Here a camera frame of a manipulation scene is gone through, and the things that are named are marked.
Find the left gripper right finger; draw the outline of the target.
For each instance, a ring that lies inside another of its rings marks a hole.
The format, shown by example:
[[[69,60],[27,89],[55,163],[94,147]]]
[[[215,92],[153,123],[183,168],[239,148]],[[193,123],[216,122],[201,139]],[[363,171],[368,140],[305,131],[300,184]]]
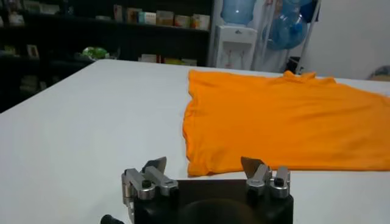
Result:
[[[260,159],[241,157],[241,165],[246,174],[247,191],[256,197],[269,192],[272,197],[284,199],[290,195],[291,172],[286,166],[280,166],[276,174]]]

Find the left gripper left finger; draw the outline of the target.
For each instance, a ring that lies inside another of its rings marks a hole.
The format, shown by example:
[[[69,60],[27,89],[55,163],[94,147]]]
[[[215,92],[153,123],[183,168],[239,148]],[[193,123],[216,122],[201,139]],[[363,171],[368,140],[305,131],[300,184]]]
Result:
[[[165,175],[167,158],[149,160],[138,171],[126,169],[121,175],[122,202],[130,205],[136,199],[149,201],[158,195],[173,197],[179,191],[179,183]]]

